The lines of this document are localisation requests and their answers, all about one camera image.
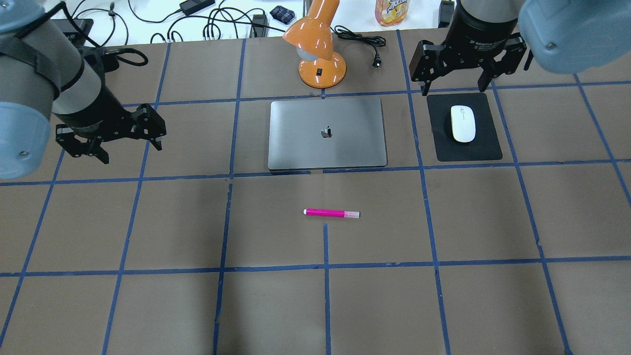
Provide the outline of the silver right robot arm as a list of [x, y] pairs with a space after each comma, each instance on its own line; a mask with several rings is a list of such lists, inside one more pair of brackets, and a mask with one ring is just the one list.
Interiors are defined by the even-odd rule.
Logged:
[[427, 95], [432, 82], [456, 70], [481, 68], [478, 89], [513, 74], [526, 58], [558, 74], [602, 67], [629, 53], [628, 0], [458, 0], [446, 38], [422, 40], [409, 63]]

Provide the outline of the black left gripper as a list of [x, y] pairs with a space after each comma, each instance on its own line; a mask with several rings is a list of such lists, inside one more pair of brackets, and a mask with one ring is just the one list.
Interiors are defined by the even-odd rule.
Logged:
[[[63, 103], [59, 97], [52, 112], [65, 124], [55, 126], [55, 141], [74, 158], [92, 156], [109, 164], [109, 154], [101, 144], [121, 138], [147, 140], [155, 150], [163, 150], [164, 119], [149, 104], [141, 104], [135, 112], [125, 110], [108, 88], [102, 88], [88, 104]], [[87, 140], [79, 141], [76, 136]]]

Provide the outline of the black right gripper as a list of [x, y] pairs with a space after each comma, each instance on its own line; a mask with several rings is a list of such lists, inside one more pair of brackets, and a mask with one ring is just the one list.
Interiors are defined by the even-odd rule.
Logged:
[[[410, 80], [419, 83], [427, 96], [435, 79], [447, 67], [475, 67], [483, 59], [478, 88], [485, 91], [492, 79], [513, 74], [526, 53], [521, 33], [513, 33], [518, 9], [511, 2], [458, 2], [448, 34], [442, 44], [428, 40], [417, 44], [410, 60]], [[495, 56], [503, 53], [500, 61]]]

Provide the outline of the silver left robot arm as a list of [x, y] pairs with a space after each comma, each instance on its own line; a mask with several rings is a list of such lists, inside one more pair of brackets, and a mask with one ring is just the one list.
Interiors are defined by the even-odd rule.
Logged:
[[61, 1], [45, 11], [34, 0], [1, 2], [0, 175], [18, 179], [41, 164], [50, 136], [72, 157], [93, 156], [109, 163], [102, 144], [118, 139], [147, 140], [162, 150], [164, 119], [149, 104], [130, 112], [105, 84], [105, 73], [118, 68], [121, 54], [139, 50], [107, 50], [74, 46], [52, 21]]

